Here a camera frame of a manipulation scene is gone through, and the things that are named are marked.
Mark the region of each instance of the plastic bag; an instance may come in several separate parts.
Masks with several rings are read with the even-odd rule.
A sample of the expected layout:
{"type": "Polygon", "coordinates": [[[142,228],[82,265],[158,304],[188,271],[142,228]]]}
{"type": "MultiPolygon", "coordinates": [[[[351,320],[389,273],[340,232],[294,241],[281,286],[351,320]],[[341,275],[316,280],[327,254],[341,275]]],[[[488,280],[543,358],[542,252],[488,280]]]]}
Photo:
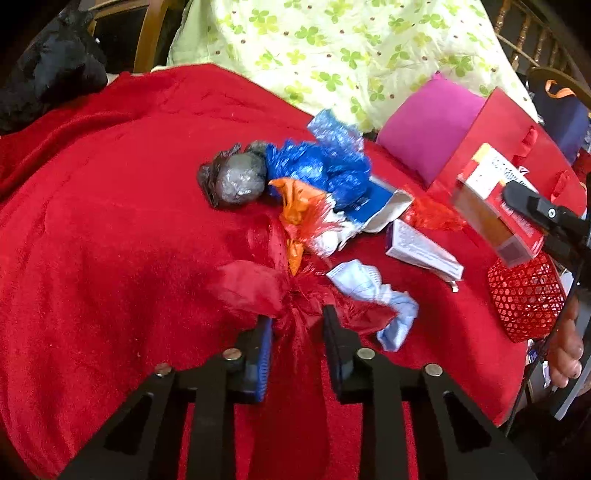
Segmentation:
{"type": "MultiPolygon", "coordinates": [[[[409,186],[405,186],[404,189],[411,191],[409,186]]],[[[466,226],[466,221],[457,212],[436,202],[429,195],[423,193],[413,196],[413,203],[401,216],[410,226],[452,232],[459,232],[466,226]]]]}
{"type": "Polygon", "coordinates": [[[197,182],[214,208],[251,202],[265,191],[267,166],[264,142],[253,142],[244,153],[240,143],[221,151],[211,163],[202,165],[197,182]]]}
{"type": "Polygon", "coordinates": [[[302,180],[335,199],[336,209],[357,200],[368,188],[371,164],[363,154],[363,137],[354,127],[339,122],[330,110],[322,110],[308,124],[316,139],[285,142],[282,148],[267,147],[269,179],[302,180]]]}
{"type": "Polygon", "coordinates": [[[283,198],[280,221],[289,237],[287,261],[291,274],[295,275],[300,269],[305,248],[314,251],[313,239],[338,227],[338,223],[325,221],[332,211],[332,204],[326,200],[325,192],[296,179],[275,179],[269,183],[277,188],[283,198]]]}

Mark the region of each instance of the magenta cushion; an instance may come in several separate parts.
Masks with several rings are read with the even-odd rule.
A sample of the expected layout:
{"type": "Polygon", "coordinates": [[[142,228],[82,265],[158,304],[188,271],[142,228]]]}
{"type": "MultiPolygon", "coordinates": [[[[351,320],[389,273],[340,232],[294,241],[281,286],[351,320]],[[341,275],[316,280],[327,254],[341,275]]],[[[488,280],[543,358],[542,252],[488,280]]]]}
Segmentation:
{"type": "Polygon", "coordinates": [[[388,119],[377,143],[415,170],[428,187],[485,102],[437,72],[388,119]]]}

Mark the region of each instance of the red woven basket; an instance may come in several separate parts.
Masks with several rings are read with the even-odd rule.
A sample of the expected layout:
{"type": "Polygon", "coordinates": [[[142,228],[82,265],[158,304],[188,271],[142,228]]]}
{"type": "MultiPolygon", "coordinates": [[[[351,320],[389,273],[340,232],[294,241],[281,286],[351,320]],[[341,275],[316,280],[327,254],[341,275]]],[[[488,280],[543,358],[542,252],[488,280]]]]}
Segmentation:
{"type": "Polygon", "coordinates": [[[498,260],[488,271],[488,284],[503,328],[515,343],[547,336],[566,298],[556,267],[544,253],[514,268],[498,260]]]}

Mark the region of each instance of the red gift bag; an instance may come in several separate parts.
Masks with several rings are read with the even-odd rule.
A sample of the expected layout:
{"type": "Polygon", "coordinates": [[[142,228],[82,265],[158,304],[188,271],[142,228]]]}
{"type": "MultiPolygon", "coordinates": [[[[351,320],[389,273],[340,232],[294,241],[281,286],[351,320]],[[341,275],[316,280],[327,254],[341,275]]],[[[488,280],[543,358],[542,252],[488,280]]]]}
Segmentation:
{"type": "Polygon", "coordinates": [[[505,333],[515,343],[547,336],[566,298],[545,253],[515,268],[498,260],[488,271],[488,284],[505,333]]]}
{"type": "Polygon", "coordinates": [[[581,215],[587,199],[573,169],[558,146],[503,90],[495,89],[428,192],[447,205],[458,175],[484,143],[519,168],[540,192],[557,205],[581,215]]]}

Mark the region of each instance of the red tablecloth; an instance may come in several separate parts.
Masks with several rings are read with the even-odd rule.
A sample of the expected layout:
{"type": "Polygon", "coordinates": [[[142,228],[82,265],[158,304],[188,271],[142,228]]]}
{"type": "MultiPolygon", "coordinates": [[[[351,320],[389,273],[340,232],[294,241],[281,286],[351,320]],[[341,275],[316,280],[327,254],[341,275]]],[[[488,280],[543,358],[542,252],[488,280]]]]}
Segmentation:
{"type": "MultiPolygon", "coordinates": [[[[59,473],[155,364],[198,365],[245,327],[248,316],[205,289],[216,267],[256,261],[248,231],[279,207],[212,210],[196,171],[235,142],[310,140],[309,119],[239,76],[197,66],[122,75],[0,138],[0,414],[37,475],[59,473]]],[[[366,152],[375,175],[418,189],[384,150],[366,152]]],[[[426,233],[466,267],[459,293],[386,257],[383,234],[354,239],[330,262],[359,258],[408,291],[420,315],[388,356],[440,364],[499,422],[525,346],[506,338],[489,301],[493,253],[465,233],[426,233]]],[[[239,476],[352,480],[361,409],[335,402],[317,323],[302,322],[289,289],[269,387],[281,412],[240,410],[239,476]]]]}

